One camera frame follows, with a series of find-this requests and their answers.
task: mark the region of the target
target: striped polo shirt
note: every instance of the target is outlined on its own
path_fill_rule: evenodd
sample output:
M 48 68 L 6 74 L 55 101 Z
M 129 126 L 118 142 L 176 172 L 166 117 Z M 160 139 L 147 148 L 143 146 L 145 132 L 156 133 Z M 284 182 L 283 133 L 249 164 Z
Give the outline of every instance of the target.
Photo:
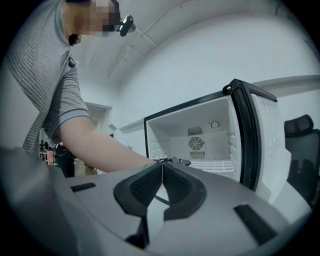
M 58 144 L 57 129 L 63 122 L 88 116 L 77 66 L 69 65 L 71 46 L 61 6 L 62 0 L 43 1 L 21 26 L 2 61 L 13 77 L 10 83 L 18 83 L 39 111 L 23 143 L 26 151 L 37 155 L 41 128 Z

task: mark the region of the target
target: black rubber pad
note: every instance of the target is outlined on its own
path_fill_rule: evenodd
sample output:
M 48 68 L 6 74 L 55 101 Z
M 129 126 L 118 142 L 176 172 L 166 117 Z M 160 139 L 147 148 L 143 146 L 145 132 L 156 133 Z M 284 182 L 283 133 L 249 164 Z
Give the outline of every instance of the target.
M 159 202 L 165 204 L 165 205 L 168 205 L 168 206 L 170 205 L 167 200 L 164 200 L 164 199 L 162 199 L 161 197 L 159 197 L 157 195 L 154 198 L 157 199 Z
M 96 185 L 94 183 L 90 182 L 90 183 L 71 186 L 71 190 L 75 193 L 75 192 L 79 192 L 79 191 L 82 191 L 82 190 L 87 190 L 87 189 L 94 188 L 95 186 Z
M 189 218 L 207 197 L 205 185 L 196 177 L 180 170 L 179 164 L 163 164 L 163 185 L 170 205 L 164 211 L 165 221 Z
M 277 232 L 274 231 L 248 204 L 238 205 L 233 209 L 259 245 L 268 242 L 277 235 Z
M 161 166 L 159 166 L 156 170 L 149 171 L 144 176 L 136 179 L 130 185 L 131 194 L 145 207 L 148 207 L 161 186 L 161 178 L 162 170 Z

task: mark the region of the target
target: chair headrest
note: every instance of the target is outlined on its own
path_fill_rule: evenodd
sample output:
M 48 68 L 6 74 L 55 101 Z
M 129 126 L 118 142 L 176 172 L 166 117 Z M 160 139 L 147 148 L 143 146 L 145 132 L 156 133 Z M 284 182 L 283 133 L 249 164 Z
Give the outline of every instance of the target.
M 286 137 L 309 133 L 314 128 L 314 122 L 308 114 L 284 122 Z

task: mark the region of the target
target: white ceiling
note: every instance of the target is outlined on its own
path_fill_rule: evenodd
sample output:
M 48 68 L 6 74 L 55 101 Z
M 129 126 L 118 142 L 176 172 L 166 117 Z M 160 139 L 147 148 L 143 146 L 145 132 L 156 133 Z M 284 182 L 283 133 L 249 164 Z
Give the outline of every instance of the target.
M 121 17 L 132 15 L 136 31 L 126 37 L 85 36 L 72 48 L 84 68 L 121 83 L 133 66 L 177 32 L 201 21 L 231 14 L 278 15 L 275 0 L 118 0 Z

